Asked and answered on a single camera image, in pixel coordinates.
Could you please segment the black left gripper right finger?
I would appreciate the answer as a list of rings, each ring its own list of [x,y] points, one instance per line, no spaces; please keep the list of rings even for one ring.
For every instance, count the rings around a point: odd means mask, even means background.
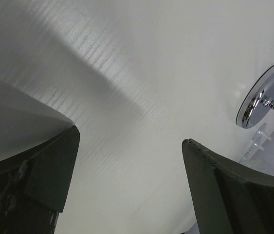
[[[274,176],[193,139],[182,142],[182,153],[201,234],[274,234]]]

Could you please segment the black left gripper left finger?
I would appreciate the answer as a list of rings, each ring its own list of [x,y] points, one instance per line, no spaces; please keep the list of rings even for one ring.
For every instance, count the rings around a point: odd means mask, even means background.
[[[80,132],[73,126],[0,161],[0,234],[52,234],[63,212]]]

